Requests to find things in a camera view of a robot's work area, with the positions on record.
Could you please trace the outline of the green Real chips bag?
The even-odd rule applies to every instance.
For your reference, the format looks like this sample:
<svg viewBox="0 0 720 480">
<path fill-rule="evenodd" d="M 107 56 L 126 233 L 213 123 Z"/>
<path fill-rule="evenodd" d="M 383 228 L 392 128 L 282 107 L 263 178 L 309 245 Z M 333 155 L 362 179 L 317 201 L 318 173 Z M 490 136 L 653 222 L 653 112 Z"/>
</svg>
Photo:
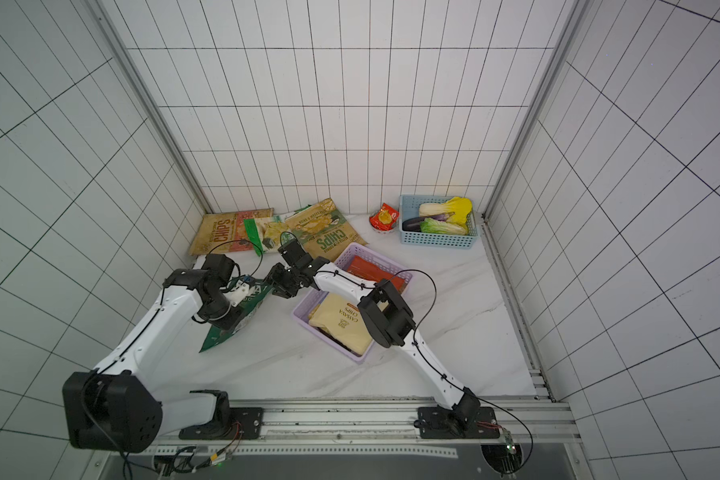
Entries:
<svg viewBox="0 0 720 480">
<path fill-rule="evenodd" d="M 222 320 L 208 323 L 209 330 L 200 352 L 221 345 L 239 333 L 252 320 L 257 309 L 269 296 L 271 289 L 272 287 L 263 280 L 249 275 L 234 277 L 226 293 L 232 307 Z"/>
</svg>

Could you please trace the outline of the green kettle chips bag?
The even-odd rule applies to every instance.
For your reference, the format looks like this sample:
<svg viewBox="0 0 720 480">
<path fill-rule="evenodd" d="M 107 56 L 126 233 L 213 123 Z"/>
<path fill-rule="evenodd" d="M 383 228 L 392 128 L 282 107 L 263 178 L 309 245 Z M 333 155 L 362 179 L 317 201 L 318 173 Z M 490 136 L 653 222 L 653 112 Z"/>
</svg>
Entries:
<svg viewBox="0 0 720 480">
<path fill-rule="evenodd" d="M 335 261 L 351 243 L 366 244 L 331 198 L 295 213 L 285 224 L 313 258 Z"/>
</svg>

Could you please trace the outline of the green white chips bag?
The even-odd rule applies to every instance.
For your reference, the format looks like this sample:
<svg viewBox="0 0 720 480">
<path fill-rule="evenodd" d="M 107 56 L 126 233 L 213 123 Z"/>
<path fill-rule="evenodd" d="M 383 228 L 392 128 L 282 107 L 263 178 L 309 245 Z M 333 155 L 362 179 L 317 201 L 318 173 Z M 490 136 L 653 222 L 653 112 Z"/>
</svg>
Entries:
<svg viewBox="0 0 720 480">
<path fill-rule="evenodd" d="M 273 214 L 268 217 L 245 219 L 243 226 L 247 239 L 254 245 L 254 252 L 261 257 L 264 254 L 276 253 L 283 240 L 298 240 L 296 233 L 287 225 L 286 220 L 301 213 L 304 209 Z"/>
</svg>

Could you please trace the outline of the beige cassava chips bag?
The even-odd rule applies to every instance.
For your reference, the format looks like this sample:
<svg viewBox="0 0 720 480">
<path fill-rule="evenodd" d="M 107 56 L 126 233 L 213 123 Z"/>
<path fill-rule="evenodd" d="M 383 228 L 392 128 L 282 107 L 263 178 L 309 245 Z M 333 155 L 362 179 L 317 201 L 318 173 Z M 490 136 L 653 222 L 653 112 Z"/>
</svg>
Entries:
<svg viewBox="0 0 720 480">
<path fill-rule="evenodd" d="M 399 267 L 394 267 L 390 271 L 384 270 L 376 263 L 358 255 L 352 256 L 345 270 L 371 282 L 388 279 L 400 293 L 405 291 L 408 283 L 405 278 L 392 277 L 400 270 Z M 309 311 L 308 325 L 353 357 L 364 356 L 373 343 L 357 306 L 345 301 L 338 294 L 328 294 Z"/>
</svg>

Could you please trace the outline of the red kettle chips bag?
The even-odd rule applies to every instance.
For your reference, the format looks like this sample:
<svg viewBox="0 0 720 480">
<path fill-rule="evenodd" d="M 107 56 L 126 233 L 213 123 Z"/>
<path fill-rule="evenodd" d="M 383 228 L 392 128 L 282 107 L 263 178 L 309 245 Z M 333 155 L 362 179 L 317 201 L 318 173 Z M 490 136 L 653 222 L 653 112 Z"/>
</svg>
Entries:
<svg viewBox="0 0 720 480">
<path fill-rule="evenodd" d="M 208 253 L 252 251 L 254 247 L 247 243 L 249 237 L 244 221 L 271 217 L 273 213 L 274 210 L 268 208 L 205 215 L 189 253 L 199 256 Z"/>
</svg>

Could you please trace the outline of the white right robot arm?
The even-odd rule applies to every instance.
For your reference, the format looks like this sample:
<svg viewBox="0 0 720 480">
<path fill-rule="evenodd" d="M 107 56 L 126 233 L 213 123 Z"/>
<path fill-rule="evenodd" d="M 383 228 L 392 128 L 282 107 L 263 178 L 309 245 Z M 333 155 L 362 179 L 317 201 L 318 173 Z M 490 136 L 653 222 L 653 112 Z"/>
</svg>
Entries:
<svg viewBox="0 0 720 480">
<path fill-rule="evenodd" d="M 337 294 L 353 303 L 371 338 L 384 348 L 398 348 L 431 382 L 434 407 L 421 407 L 413 426 L 424 439 L 498 439 L 502 427 L 494 409 L 463 382 L 451 375 L 436 358 L 418 331 L 414 314 L 391 279 L 371 282 L 335 263 L 313 257 L 295 238 L 279 249 L 283 261 L 266 277 L 273 294 L 292 298 L 302 288 Z"/>
</svg>

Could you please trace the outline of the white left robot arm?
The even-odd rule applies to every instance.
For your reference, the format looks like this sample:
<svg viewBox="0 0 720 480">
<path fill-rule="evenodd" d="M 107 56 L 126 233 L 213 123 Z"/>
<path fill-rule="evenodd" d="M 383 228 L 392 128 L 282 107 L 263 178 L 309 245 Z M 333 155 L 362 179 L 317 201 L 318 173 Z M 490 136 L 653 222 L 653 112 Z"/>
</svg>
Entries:
<svg viewBox="0 0 720 480">
<path fill-rule="evenodd" d="M 228 291 L 235 267 L 231 258 L 209 254 L 199 269 L 173 271 L 126 338 L 92 370 L 70 375 L 62 397 L 73 447 L 141 453 L 166 434 L 200 441 L 259 438 L 262 409 L 233 408 L 222 390 L 161 392 L 154 378 L 187 324 L 238 327 L 243 310 Z"/>
</svg>

